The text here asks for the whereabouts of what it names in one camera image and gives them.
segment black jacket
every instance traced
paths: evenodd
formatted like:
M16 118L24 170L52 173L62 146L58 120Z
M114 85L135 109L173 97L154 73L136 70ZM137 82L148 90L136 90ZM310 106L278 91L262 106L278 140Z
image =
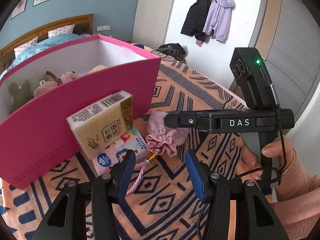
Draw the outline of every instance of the black jacket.
M189 9L181 34L191 37L194 35L197 40L205 42L206 35L203 33L203 28L210 5L211 0L197 0Z

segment screw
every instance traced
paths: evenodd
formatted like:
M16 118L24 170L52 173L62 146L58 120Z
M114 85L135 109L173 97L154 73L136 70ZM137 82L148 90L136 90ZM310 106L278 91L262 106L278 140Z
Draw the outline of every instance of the screw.
M103 173L102 174L102 178L103 179L110 179L111 178L111 174L110 173Z
M76 185L76 182L74 181L74 180L70 180L69 182L68 182L68 186L69 187L73 187L73 186L75 186Z
M253 186L253 185L254 185L254 182L253 182L251 179L248 179L248 180L246 180L246 184L247 184L248 186Z
M214 172L214 173L211 173L211 178L213 178L213 179L218 179L218 178L220 178L220 175L219 175L219 173L216 173L216 172Z

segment fingernail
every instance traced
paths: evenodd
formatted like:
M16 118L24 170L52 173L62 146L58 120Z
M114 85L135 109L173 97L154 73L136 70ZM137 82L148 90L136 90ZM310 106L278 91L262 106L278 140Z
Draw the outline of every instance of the fingernail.
M265 146L262 150L261 153L265 156L268 157L268 155L270 154L270 146Z
M246 160L245 164L249 166L249 168L253 168L256 164L253 160Z
M259 179L259 177L262 175L262 171L256 171L255 173L254 173L254 177L255 177L255 179Z

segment wall outlet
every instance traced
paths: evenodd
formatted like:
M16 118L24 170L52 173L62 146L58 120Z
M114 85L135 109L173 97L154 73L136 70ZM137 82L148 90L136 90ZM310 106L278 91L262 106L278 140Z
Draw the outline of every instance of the wall outlet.
M241 28L245 28L247 26L247 21L246 20L239 20L238 26L240 26Z
M108 30L110 30L110 25L97 27L97 32L108 31Z

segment lavender jacket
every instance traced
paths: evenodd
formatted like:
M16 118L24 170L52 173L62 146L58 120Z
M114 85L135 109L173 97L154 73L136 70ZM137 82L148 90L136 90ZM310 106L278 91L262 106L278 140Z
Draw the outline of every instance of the lavender jacket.
M234 5L234 0L212 0L203 32L210 35L213 31L212 38L224 42L230 28L231 8Z

